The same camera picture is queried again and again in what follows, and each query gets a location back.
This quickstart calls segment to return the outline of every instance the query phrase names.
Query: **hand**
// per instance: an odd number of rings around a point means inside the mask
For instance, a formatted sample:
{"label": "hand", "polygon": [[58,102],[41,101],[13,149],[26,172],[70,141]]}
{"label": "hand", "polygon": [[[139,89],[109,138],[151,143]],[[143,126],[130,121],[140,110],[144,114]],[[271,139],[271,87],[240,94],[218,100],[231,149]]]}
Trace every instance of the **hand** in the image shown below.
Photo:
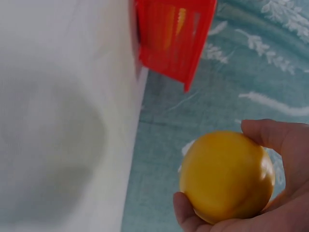
{"label": "hand", "polygon": [[285,190],[251,219],[230,219],[209,225],[181,192],[174,194],[177,221],[184,232],[300,232],[309,231],[309,125],[269,119],[244,120],[243,133],[261,146],[281,154]]}

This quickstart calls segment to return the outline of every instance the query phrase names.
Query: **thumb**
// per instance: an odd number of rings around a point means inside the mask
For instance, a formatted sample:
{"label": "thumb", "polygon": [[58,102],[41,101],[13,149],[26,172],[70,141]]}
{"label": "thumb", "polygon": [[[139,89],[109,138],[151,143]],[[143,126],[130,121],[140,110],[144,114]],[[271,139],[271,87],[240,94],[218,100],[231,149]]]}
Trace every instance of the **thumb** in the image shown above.
{"label": "thumb", "polygon": [[244,135],[259,145],[274,149],[281,154],[284,141],[296,124],[277,122],[270,119],[243,120],[241,129]]}

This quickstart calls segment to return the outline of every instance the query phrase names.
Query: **red plastic grater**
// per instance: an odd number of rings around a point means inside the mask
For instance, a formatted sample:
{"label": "red plastic grater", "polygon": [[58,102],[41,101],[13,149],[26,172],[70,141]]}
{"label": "red plastic grater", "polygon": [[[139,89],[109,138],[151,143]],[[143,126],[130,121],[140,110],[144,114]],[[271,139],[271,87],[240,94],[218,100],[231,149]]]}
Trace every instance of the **red plastic grater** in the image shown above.
{"label": "red plastic grater", "polygon": [[161,74],[193,81],[217,0],[136,0],[140,59]]}

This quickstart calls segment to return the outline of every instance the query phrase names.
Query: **yellow ball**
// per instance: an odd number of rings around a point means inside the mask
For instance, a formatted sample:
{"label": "yellow ball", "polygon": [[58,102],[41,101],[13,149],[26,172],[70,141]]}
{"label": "yellow ball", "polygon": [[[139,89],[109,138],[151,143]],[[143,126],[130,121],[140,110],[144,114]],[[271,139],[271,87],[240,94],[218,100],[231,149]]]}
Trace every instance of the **yellow ball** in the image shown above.
{"label": "yellow ball", "polygon": [[180,191],[210,224],[254,217],[268,203],[274,184],[275,171],[267,152],[237,132],[200,137],[182,163]]}

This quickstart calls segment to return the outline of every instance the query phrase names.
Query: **teal fabric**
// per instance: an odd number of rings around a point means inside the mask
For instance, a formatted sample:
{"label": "teal fabric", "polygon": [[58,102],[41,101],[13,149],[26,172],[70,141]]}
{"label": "teal fabric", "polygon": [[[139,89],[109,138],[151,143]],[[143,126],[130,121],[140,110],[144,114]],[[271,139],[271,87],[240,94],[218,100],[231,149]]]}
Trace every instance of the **teal fabric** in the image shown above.
{"label": "teal fabric", "polygon": [[[150,72],[140,115],[123,232],[180,232],[172,195],[188,144],[242,119],[309,122],[309,1],[220,0],[189,93]],[[285,186],[282,160],[273,197]]]}

